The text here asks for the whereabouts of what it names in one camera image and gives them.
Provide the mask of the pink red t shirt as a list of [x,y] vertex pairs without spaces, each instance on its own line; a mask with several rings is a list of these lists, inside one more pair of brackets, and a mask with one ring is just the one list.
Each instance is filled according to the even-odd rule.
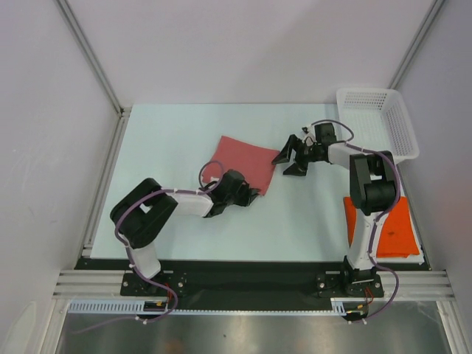
[[[224,172],[236,170],[242,173],[251,188],[260,189],[259,194],[264,196],[274,175],[275,166],[271,161],[278,153],[278,150],[222,136],[210,160],[220,162]],[[211,177],[220,176],[221,167],[211,163],[204,169],[202,179],[204,183],[209,183]]]

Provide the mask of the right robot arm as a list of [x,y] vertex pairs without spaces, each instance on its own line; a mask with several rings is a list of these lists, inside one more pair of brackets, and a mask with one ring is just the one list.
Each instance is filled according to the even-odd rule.
[[353,241],[344,257],[335,291],[360,296],[374,288],[381,231],[400,200],[400,182],[392,154],[355,146],[353,131],[344,123],[323,119],[305,126],[304,136],[288,137],[273,165],[290,163],[285,176],[305,176],[314,162],[341,166],[349,172],[350,200],[356,208]]

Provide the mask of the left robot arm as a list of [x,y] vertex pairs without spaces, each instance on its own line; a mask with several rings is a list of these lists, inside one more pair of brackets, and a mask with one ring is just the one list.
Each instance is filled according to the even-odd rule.
[[163,286],[162,265],[154,241],[176,215],[213,218],[227,207],[248,207],[261,195],[242,173],[228,170],[195,190],[163,188],[146,178],[129,192],[110,213],[115,238],[125,247],[130,268],[138,275],[137,285],[146,294]]

